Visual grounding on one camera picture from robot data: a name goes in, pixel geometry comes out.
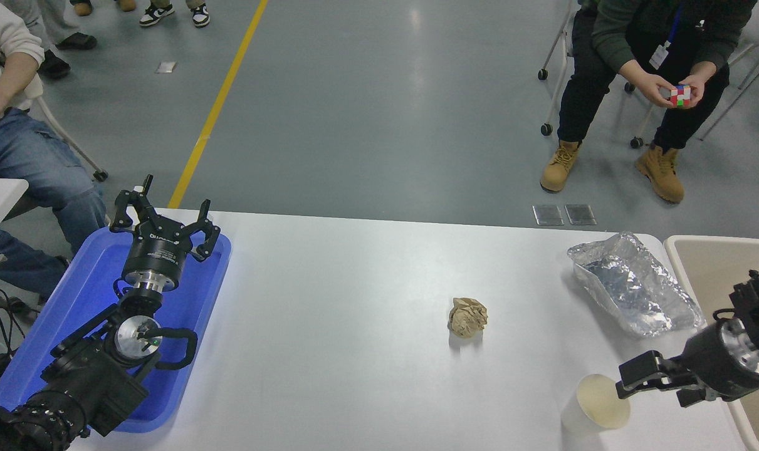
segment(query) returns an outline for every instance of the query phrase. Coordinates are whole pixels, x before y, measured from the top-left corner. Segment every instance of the blue tray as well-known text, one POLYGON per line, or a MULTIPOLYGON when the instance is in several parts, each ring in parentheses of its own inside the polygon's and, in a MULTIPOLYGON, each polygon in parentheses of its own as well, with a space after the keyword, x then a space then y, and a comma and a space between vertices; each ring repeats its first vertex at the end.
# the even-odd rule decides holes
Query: blue tray
MULTIPOLYGON (((109 229, 99 229, 87 237, 1 377, 1 406, 11 410, 41 390, 44 381, 40 374, 53 362, 50 350, 101 310, 118 302, 112 283, 120 277, 131 240, 131 234, 113 234, 109 229)), ((188 256, 179 287, 164 293, 162 308, 156 311, 159 324, 192 329, 198 334, 200 346, 230 255, 230 241, 219 235, 205 262, 198 263, 188 256)), ((166 340, 159 348, 162 360, 181 360, 185 346, 184 340, 166 340)), ((161 426, 178 406, 191 370, 192 365, 179 371, 151 371, 142 382, 148 397, 115 430, 147 433, 161 426)))

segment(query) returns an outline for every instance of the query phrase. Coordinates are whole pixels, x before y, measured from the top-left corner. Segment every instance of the sleeve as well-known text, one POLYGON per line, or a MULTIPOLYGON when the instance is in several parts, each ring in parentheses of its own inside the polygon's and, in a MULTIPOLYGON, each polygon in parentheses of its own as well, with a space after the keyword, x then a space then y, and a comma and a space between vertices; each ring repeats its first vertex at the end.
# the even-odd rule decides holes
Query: sleeve
POLYGON ((31 34, 23 20, 0 3, 0 57, 7 57, 13 53, 26 53, 42 63, 44 49, 41 40, 31 34))
POLYGON ((626 33, 636 11, 644 0, 601 0, 597 6, 597 22, 591 34, 594 46, 602 60, 618 72, 629 60, 634 60, 627 43, 626 33))
POLYGON ((750 20, 756 2, 757 0, 715 2, 705 19, 703 42, 694 63, 709 61, 714 63, 717 69, 722 68, 738 46, 738 38, 750 20))

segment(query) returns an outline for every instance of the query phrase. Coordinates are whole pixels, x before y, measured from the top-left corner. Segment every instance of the white paper cup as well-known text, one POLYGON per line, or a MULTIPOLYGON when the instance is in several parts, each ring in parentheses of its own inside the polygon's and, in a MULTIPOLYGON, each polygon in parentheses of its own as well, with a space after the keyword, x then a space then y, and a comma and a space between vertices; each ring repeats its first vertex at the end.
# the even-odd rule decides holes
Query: white paper cup
POLYGON ((591 434, 622 428, 629 420, 628 400, 620 400, 616 382, 601 374, 583 377, 560 414, 572 433, 591 434))

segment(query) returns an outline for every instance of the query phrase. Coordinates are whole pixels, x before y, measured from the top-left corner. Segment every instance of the rubik's cube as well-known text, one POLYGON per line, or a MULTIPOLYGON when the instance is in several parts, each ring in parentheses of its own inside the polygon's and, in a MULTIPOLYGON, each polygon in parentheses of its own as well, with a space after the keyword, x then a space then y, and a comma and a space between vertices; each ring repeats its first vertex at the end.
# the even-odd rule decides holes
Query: rubik's cube
POLYGON ((671 101, 674 106, 688 105, 689 100, 691 100, 691 86, 677 85, 675 88, 677 89, 672 89, 669 101, 671 101))

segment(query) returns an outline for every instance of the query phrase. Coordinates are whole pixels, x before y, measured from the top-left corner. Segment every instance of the black pants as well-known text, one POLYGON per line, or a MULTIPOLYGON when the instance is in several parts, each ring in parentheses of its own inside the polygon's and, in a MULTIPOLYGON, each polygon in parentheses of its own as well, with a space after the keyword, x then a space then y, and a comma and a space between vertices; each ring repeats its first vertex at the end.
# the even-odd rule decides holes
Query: black pants
MULTIPOLYGON (((560 104, 560 128, 557 137, 568 142, 585 139, 591 121, 597 114, 602 98, 610 92, 608 86, 616 77, 597 51, 591 46, 591 32, 594 30, 596 15, 580 11, 574 17, 572 45, 574 53, 574 75, 568 81, 560 104)), ((677 85, 691 71, 694 57, 699 49, 700 38, 696 29, 680 29, 669 46, 669 56, 660 69, 655 71, 649 64, 652 52, 666 37, 627 31, 627 42, 632 54, 645 71, 657 73, 666 81, 677 85)), ((724 65, 705 84, 703 99, 691 109, 668 109, 663 122, 655 132, 654 143, 663 149, 684 148, 686 141, 703 125, 714 111, 722 92, 730 83, 730 68, 724 65)))

